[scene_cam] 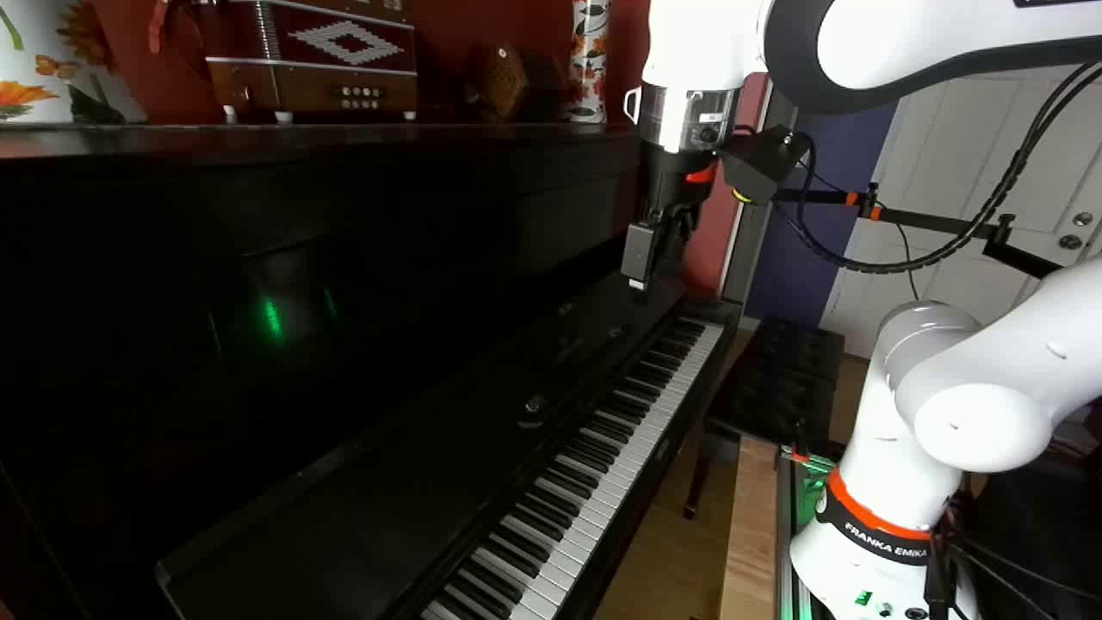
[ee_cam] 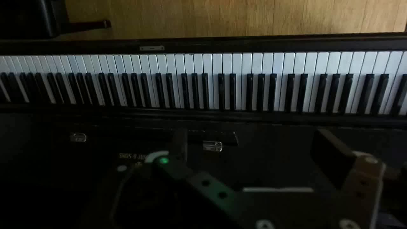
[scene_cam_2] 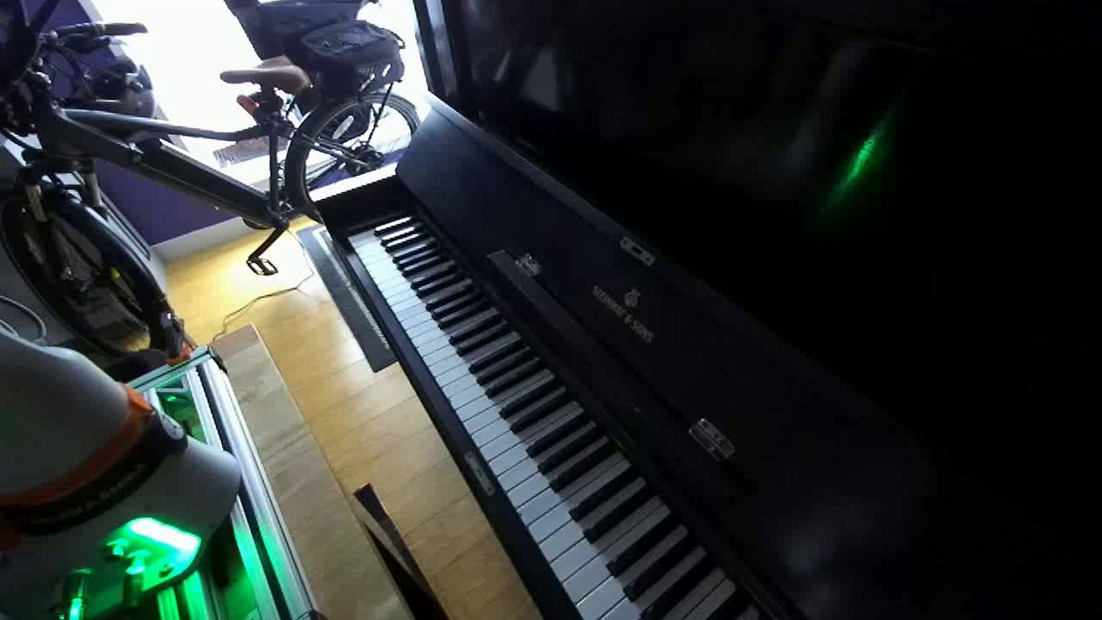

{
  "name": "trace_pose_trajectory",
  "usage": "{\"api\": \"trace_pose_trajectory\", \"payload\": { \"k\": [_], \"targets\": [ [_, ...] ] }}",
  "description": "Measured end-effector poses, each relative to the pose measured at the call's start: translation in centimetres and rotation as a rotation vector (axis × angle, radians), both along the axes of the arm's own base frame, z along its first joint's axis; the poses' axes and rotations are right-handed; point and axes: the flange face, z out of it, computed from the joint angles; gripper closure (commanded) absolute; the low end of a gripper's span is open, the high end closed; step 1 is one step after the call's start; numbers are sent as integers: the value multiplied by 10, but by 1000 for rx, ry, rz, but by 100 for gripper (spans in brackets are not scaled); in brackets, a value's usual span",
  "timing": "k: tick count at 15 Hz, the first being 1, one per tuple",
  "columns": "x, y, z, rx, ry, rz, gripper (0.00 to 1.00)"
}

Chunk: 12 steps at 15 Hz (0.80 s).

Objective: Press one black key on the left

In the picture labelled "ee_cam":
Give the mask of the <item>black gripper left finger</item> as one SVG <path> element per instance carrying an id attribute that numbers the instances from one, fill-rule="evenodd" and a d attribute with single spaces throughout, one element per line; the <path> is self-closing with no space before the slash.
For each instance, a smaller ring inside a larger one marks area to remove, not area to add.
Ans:
<path id="1" fill-rule="evenodd" d="M 152 163 L 152 174 L 177 192 L 188 204 L 211 206 L 221 211 L 242 209 L 249 197 L 204 171 L 193 171 L 184 160 L 188 148 L 185 130 L 175 130 L 170 137 L 167 155 Z"/>

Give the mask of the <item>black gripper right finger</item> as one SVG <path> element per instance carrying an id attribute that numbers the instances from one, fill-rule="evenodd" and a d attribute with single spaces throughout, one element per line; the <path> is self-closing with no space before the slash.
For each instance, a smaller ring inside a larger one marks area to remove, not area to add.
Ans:
<path id="1" fill-rule="evenodd" d="M 329 210 L 333 229 L 375 229 L 386 165 L 353 151 L 326 129 L 317 129 L 311 158 L 335 187 Z"/>

